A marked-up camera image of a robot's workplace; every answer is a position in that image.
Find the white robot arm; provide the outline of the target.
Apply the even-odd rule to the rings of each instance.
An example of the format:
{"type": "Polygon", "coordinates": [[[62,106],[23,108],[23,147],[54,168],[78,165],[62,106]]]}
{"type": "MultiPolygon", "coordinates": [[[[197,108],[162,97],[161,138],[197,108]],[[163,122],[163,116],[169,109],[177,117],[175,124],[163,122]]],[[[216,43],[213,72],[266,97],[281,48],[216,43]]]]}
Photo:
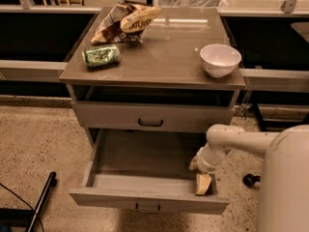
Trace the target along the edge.
{"type": "Polygon", "coordinates": [[[212,173],[235,150],[264,160],[256,232],[309,232],[309,126],[248,132],[213,125],[189,169],[212,173]]]}

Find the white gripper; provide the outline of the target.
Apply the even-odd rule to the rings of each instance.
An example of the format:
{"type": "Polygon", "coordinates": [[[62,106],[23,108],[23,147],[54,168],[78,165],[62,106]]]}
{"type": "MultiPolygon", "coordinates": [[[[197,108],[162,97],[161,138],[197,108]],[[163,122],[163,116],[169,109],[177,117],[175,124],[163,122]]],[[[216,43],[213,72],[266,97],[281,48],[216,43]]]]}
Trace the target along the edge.
{"type": "MultiPolygon", "coordinates": [[[[202,147],[189,164],[190,171],[199,169],[202,173],[214,172],[218,164],[222,161],[222,152],[211,147],[202,147]]],[[[196,175],[196,191],[197,195],[204,195],[211,185],[210,174],[196,175]]]]}

